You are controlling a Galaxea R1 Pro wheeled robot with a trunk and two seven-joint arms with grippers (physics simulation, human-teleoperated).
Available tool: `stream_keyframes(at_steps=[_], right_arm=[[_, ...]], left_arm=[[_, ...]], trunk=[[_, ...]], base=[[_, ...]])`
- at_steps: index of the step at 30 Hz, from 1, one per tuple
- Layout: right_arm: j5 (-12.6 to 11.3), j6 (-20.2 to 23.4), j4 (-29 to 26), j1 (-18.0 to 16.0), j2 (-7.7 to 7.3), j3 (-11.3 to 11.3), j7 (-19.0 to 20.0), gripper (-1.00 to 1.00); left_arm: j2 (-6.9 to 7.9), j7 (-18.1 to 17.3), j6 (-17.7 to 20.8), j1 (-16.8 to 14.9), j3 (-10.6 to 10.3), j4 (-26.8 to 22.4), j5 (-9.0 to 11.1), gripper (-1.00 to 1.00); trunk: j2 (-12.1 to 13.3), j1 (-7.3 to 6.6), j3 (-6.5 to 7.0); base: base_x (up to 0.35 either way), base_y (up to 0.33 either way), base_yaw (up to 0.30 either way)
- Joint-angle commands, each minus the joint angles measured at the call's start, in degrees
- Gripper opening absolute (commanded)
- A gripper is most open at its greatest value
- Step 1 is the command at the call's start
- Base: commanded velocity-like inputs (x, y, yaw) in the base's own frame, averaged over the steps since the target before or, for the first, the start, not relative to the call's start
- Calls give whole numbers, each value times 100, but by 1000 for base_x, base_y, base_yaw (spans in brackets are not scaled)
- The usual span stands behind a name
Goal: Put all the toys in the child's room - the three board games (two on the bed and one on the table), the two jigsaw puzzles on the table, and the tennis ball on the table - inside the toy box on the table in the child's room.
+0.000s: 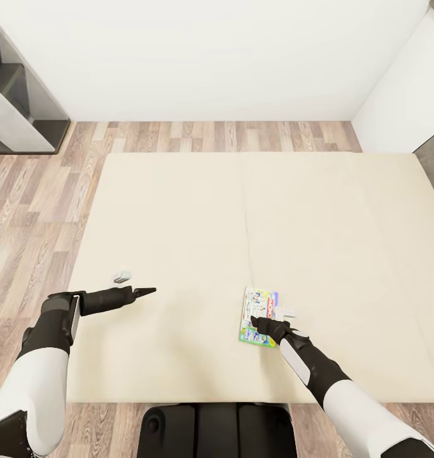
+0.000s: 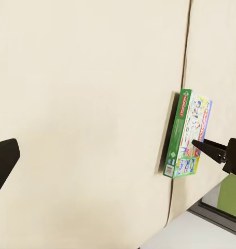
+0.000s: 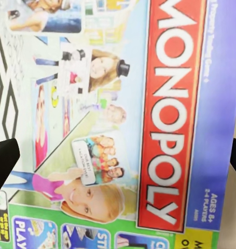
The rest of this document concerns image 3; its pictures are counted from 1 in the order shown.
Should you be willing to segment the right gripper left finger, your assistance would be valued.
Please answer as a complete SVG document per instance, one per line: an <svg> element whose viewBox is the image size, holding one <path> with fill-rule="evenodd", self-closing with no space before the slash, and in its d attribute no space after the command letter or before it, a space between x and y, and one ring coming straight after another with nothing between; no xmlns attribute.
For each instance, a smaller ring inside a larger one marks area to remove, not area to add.
<svg viewBox="0 0 236 249"><path fill-rule="evenodd" d="M0 142L0 189L20 158L20 150L16 138Z"/></svg>

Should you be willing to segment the board game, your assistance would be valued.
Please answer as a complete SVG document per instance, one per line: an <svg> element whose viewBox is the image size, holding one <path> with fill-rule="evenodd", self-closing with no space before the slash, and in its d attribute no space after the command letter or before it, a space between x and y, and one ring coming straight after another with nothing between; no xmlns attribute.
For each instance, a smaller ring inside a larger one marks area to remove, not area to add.
<svg viewBox="0 0 236 249"><path fill-rule="evenodd" d="M0 0L0 249L217 249L236 0Z"/></svg>

